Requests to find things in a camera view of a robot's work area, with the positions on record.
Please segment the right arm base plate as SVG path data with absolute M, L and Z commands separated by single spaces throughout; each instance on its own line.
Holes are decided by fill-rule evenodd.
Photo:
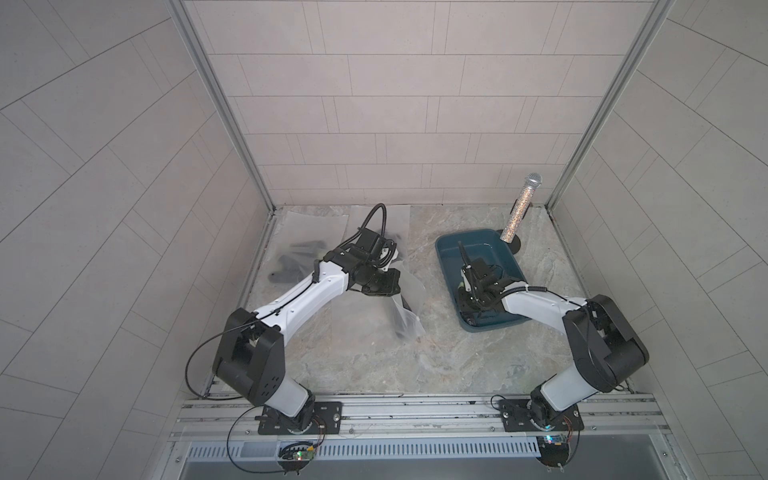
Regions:
M 578 432 L 584 422 L 576 405 L 552 410 L 528 398 L 496 398 L 491 406 L 499 413 L 506 432 Z

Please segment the teal plastic bin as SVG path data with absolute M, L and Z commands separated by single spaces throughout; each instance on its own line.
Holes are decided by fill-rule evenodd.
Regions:
M 511 327 L 528 321 L 525 316 L 508 312 L 469 310 L 468 303 L 461 299 L 461 296 L 467 297 L 468 292 L 464 287 L 460 287 L 463 282 L 461 267 L 464 261 L 458 248 L 459 243 L 464 246 L 470 261 L 476 263 L 482 260 L 487 265 L 482 272 L 489 273 L 498 279 L 512 277 L 515 281 L 526 280 L 510 250 L 510 245 L 500 239 L 500 232 L 497 230 L 467 230 L 439 237 L 435 242 L 438 263 L 458 316 L 459 325 L 464 330 L 474 333 Z

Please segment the clear zip-top bag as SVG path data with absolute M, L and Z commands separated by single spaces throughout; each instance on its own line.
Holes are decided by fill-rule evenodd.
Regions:
M 310 275 L 315 261 L 341 242 L 347 221 L 347 215 L 288 211 L 270 240 L 254 292 L 270 300 Z
M 370 213 L 371 206 L 352 206 L 343 239 L 355 234 Z M 403 267 L 407 263 L 408 240 L 410 232 L 411 209 L 407 205 L 387 206 L 387 225 L 385 237 L 397 243 L 397 255 L 392 267 Z
M 331 352 L 340 358 L 341 390 L 380 390 L 395 377 L 425 335 L 420 312 L 426 288 L 403 267 L 392 297 L 348 291 L 331 302 Z

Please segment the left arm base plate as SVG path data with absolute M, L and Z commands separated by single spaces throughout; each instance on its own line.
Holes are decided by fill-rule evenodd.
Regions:
M 289 417 L 265 406 L 260 417 L 259 435 L 338 434 L 342 418 L 342 402 L 314 401 L 297 416 Z

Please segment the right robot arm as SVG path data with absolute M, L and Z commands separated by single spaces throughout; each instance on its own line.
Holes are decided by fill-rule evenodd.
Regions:
M 482 259 L 464 262 L 457 294 L 461 312 L 518 315 L 567 338 L 570 365 L 530 395 L 529 417 L 542 429 L 582 400 L 611 392 L 650 360 L 639 335 L 608 296 L 565 297 L 544 286 L 499 277 Z

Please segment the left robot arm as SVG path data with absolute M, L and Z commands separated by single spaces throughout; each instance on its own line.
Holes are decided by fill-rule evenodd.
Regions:
M 287 293 L 227 319 L 212 373 L 254 406 L 298 418 L 314 402 L 309 389 L 286 373 L 285 347 L 298 330 L 335 298 L 353 290 L 367 296 L 400 293 L 400 271 L 391 266 L 397 243 L 368 228 L 316 260 L 313 269 Z

